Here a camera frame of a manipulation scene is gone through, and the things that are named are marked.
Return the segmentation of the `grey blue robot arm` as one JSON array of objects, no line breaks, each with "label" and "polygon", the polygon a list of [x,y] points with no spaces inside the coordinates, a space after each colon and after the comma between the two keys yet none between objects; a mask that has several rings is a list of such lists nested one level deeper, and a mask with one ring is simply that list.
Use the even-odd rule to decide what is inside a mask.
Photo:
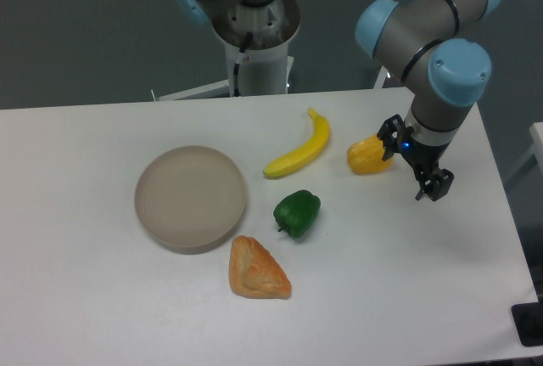
[{"label": "grey blue robot arm", "polygon": [[[288,45],[300,24],[295,0],[177,1],[194,22],[210,22],[224,44],[233,97],[286,92]],[[357,44],[413,93],[408,113],[386,120],[378,139],[385,160],[401,155],[409,164],[422,197],[448,193],[454,176],[439,160],[492,72],[487,52],[458,33],[500,2],[376,0],[356,23]]]}]

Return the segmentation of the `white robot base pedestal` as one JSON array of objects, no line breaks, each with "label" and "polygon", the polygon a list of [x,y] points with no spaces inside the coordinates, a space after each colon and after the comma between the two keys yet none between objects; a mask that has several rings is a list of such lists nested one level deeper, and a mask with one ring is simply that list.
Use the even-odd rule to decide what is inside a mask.
[{"label": "white robot base pedestal", "polygon": [[225,49],[227,79],[158,101],[284,94],[294,58],[288,46],[300,25],[295,0],[273,0],[262,7],[238,4],[211,21]]}]

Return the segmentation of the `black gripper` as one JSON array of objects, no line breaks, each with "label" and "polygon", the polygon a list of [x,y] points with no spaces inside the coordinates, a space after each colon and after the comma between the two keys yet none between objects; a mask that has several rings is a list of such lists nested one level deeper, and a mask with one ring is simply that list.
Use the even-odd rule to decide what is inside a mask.
[{"label": "black gripper", "polygon": [[439,160],[448,144],[422,144],[412,138],[413,133],[414,128],[407,126],[398,114],[385,120],[377,132],[377,138],[383,145],[382,160],[401,154],[415,172],[419,183],[415,199],[426,196],[437,201],[447,195],[455,178],[451,171],[439,168]]}]

